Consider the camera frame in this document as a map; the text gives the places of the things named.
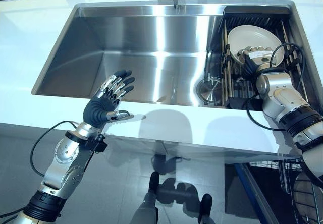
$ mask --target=black robotic foot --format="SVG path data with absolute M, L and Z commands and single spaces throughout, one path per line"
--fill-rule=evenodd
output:
M 159 173 L 155 171 L 155 172 L 152 172 L 152 174 L 150 175 L 148 191 L 156 194 L 158 186 L 159 186 Z
M 207 215 L 210 216 L 211 208 L 212 208 L 212 196 L 209 194 L 204 194 L 201 204 L 200 204 L 200 214 L 198 216 L 198 223 L 201 222 L 202 216 Z

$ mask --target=white countertop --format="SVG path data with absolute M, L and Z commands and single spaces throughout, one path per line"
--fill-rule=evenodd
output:
M 62 120 L 82 121 L 87 99 L 32 95 L 31 89 L 77 3 L 156 0 L 0 1 L 0 122 L 49 128 Z M 292 0 L 323 79 L 323 0 Z M 122 102 L 135 117 L 107 125 L 122 137 L 166 140 L 267 153 L 289 153 L 282 133 L 256 126 L 245 111 Z M 268 119 L 255 112 L 263 124 Z

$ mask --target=white plate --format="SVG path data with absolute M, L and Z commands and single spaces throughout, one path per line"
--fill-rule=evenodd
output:
M 237 56 L 241 49 L 245 49 L 248 46 L 262 46 L 263 48 L 270 47 L 274 51 L 282 43 L 275 35 L 261 27 L 243 25 L 237 26 L 230 31 L 228 44 L 230 44 L 230 52 L 233 59 L 241 63 Z M 275 57 L 277 63 L 273 64 L 273 66 L 278 66 L 284 59 L 284 47 L 278 49 Z

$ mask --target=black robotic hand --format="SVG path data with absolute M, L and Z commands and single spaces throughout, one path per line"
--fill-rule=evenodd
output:
M 130 115 L 126 110 L 114 111 L 120 100 L 134 89 L 133 85 L 129 86 L 135 81 L 134 77 L 129 78 L 130 75 L 131 71 L 121 70 L 107 78 L 86 105 L 83 112 L 84 122 L 101 128 L 110 120 L 119 120 Z

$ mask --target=gray floor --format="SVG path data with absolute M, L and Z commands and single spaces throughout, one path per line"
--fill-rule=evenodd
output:
M 41 172 L 50 164 L 59 138 L 60 131 L 56 131 L 37 147 L 35 165 Z M 41 177 L 29 166 L 33 142 L 33 137 L 0 135 L 0 214 L 26 205 L 37 190 Z M 154 167 L 164 172 L 157 194 L 158 223 L 197 223 L 199 200 L 205 193 L 213 197 L 211 217 L 216 223 L 259 223 L 254 218 L 225 214 L 221 160 L 206 162 L 167 156 L 165 160 L 171 164 L 163 169 L 160 163 L 152 164 L 155 158 L 153 153 L 121 151 L 110 144 L 105 153 L 93 157 L 57 223 L 129 223 L 147 191 Z

